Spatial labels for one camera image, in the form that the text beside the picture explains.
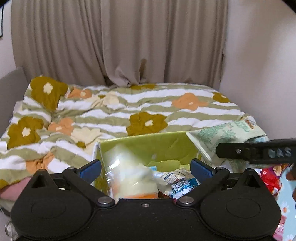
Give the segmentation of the person's right hand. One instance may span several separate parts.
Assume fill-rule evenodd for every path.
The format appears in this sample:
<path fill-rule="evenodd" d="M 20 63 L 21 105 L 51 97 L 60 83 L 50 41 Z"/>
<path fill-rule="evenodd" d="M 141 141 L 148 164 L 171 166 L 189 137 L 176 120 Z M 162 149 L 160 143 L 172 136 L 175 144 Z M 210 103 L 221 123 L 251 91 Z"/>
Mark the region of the person's right hand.
<path fill-rule="evenodd" d="M 294 201 L 296 201 L 295 172 L 290 170 L 286 175 L 286 179 L 290 182 L 290 185 L 293 187 L 292 198 Z"/>

